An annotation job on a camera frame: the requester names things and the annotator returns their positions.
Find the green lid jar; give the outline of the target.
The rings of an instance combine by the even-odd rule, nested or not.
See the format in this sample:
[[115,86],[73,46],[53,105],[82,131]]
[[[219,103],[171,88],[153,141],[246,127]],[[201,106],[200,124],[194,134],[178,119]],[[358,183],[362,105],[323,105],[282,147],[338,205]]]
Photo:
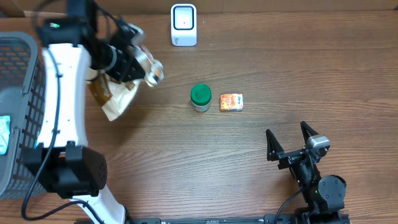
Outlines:
[[195,85],[190,92],[190,100],[194,110],[201,113],[210,109],[211,97],[210,87],[202,83]]

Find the teal tissue pack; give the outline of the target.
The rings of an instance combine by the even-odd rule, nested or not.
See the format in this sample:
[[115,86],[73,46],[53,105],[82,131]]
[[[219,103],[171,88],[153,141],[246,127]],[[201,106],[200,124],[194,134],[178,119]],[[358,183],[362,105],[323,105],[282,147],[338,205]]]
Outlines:
[[0,155],[5,155],[8,150],[9,138],[11,133],[11,117],[0,117]]

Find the clear brown snack bag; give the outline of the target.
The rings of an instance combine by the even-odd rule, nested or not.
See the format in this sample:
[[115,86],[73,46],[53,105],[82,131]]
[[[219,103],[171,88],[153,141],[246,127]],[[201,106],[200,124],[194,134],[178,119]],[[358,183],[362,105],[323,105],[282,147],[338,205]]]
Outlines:
[[111,78],[104,71],[90,70],[89,79],[86,80],[89,91],[109,121],[114,121],[124,113],[133,101],[141,83],[145,82],[149,87],[153,87],[164,79],[163,65],[144,45],[130,47],[129,51],[144,69],[142,78],[121,82]]

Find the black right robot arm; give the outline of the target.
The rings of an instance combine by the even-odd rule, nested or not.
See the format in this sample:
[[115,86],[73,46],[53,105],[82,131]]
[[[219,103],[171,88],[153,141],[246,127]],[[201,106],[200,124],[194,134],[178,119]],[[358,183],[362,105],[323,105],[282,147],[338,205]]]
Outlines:
[[346,181],[338,175],[322,177],[317,168],[329,151],[330,140],[305,121],[300,127],[305,145],[291,152],[284,151],[270,129],[266,131],[267,160],[277,161],[280,170],[288,169],[299,187],[278,209],[274,222],[278,222],[283,208],[302,194],[306,206],[295,210],[290,218],[292,223],[349,223],[348,216],[340,213],[345,207]]

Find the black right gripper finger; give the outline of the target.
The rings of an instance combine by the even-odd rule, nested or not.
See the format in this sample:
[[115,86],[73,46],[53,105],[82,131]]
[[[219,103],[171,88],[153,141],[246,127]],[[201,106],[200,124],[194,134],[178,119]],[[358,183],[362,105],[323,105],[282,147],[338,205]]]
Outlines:
[[284,150],[270,129],[266,130],[267,160],[278,161]]
[[318,133],[313,130],[305,121],[300,123],[305,144],[315,144]]

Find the orange tissue pack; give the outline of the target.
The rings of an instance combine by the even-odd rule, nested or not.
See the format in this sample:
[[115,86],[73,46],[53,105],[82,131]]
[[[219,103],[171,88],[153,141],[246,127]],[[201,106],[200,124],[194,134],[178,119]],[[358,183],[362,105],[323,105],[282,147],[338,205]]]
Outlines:
[[220,96],[221,111],[242,111],[244,108],[243,95],[240,93],[227,93]]

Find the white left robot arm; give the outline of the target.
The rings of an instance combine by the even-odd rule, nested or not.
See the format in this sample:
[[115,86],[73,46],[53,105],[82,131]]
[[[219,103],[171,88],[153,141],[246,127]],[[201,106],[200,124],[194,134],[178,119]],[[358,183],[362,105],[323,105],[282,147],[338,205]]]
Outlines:
[[21,153],[33,184],[78,205],[92,223],[132,223],[128,209],[112,195],[104,155],[89,148],[85,90],[91,70],[121,82],[157,85],[162,64],[143,46],[144,32],[122,18],[109,40],[97,37],[102,8],[94,1],[68,1],[65,17],[37,26],[45,64],[43,123],[33,149]]

